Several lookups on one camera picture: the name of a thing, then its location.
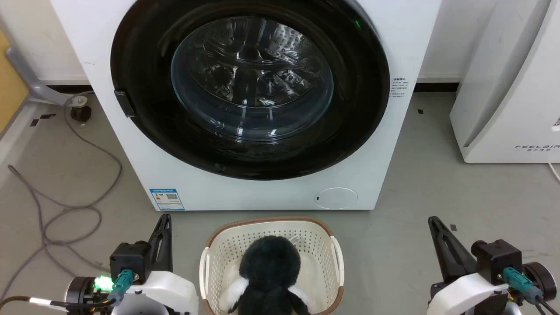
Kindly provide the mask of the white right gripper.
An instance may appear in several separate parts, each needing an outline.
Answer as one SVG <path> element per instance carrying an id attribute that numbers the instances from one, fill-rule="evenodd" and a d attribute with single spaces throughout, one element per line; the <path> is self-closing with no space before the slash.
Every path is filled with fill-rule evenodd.
<path id="1" fill-rule="evenodd" d="M 460 315 L 495 291 L 508 289 L 508 284 L 494 285 L 476 273 L 476 260 L 439 217 L 429 217 L 428 226 L 442 279 L 451 283 L 433 297 L 428 315 Z"/>

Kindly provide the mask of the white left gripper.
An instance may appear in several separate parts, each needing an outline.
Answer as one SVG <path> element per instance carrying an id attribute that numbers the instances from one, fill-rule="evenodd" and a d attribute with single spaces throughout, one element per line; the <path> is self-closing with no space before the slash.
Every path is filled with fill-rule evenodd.
<path id="1" fill-rule="evenodd" d="M 197 315 L 194 283 L 173 271 L 172 217 L 160 216 L 148 243 L 152 272 L 144 284 L 132 285 L 112 315 Z"/>

